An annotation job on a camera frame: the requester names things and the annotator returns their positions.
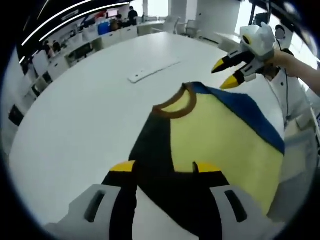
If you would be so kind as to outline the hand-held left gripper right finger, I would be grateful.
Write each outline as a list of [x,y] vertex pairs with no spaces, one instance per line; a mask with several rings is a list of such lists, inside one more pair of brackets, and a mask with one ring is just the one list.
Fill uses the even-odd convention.
[[244,190],[230,184],[209,189],[219,211],[223,240],[273,240],[280,233],[280,224],[265,216]]

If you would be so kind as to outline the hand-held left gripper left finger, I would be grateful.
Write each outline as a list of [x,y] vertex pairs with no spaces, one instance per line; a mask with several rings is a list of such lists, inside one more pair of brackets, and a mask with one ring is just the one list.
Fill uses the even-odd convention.
[[57,240],[131,240],[137,206],[135,161],[113,166],[68,206],[68,213],[44,229]]

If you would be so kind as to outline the person's right hand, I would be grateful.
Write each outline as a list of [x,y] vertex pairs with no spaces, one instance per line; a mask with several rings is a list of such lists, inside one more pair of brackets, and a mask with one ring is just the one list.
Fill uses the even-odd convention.
[[279,73],[280,68],[286,66],[287,57],[291,55],[278,49],[274,50],[273,56],[264,62],[262,75],[271,82]]

